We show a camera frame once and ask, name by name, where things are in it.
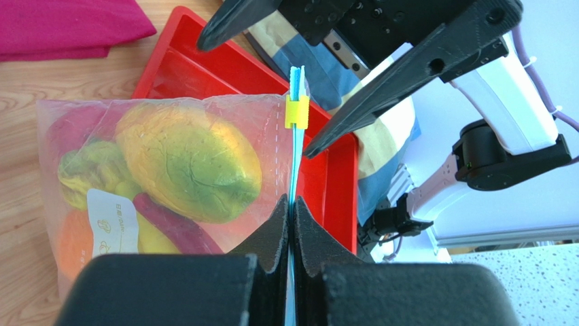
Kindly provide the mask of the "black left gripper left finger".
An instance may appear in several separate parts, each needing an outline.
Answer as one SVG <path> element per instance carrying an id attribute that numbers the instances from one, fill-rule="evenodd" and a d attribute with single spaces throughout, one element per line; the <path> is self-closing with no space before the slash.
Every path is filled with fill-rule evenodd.
<path id="1" fill-rule="evenodd" d="M 288 198 L 231 252 L 102 255 L 74 282 L 57 325 L 282 325 Z"/>

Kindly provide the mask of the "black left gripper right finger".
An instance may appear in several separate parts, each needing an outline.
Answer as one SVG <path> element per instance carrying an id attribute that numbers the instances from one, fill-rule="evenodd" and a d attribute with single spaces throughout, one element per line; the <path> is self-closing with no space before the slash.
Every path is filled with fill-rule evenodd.
<path id="1" fill-rule="evenodd" d="M 510 298 L 474 264 L 372 264 L 294 207 L 299 325 L 517 325 Z"/>

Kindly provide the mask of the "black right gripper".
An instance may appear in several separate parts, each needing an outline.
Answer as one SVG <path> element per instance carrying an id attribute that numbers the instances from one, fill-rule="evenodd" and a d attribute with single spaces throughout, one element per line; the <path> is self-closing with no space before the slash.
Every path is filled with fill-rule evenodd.
<path id="1" fill-rule="evenodd" d="M 308 158 L 373 124 L 513 29 L 523 15 L 520 1 L 226 0 L 206 23 L 196 47 L 211 51 L 277 9 L 308 44 L 317 46 L 334 31 L 367 67 L 376 67 L 404 43 L 415 46 L 343 104 L 304 149 Z"/>

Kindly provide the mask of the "clear zip top bag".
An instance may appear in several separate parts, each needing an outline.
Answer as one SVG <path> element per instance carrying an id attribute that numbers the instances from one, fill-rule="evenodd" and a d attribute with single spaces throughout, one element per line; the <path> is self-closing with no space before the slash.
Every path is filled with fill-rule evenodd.
<path id="1" fill-rule="evenodd" d="M 192 98 L 40 100 L 46 225 L 66 297 L 107 254 L 228 253 L 295 185 L 291 98 L 279 91 Z"/>

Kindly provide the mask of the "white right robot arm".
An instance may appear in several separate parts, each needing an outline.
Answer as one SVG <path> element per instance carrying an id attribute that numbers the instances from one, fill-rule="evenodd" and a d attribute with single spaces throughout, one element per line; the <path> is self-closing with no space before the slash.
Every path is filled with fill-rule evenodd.
<path id="1" fill-rule="evenodd" d="M 503 38 L 519 36 L 520 1 L 225 1 L 201 32 L 198 49 L 212 50 L 274 13 L 307 43 L 324 43 L 359 76 L 411 45 L 347 100 L 307 147 L 309 158 L 433 79 L 452 84 L 481 114 L 423 185 L 359 223 L 357 255 L 365 261 L 377 245 L 419 235 L 470 190 L 506 189 L 572 161 L 535 78 Z"/>

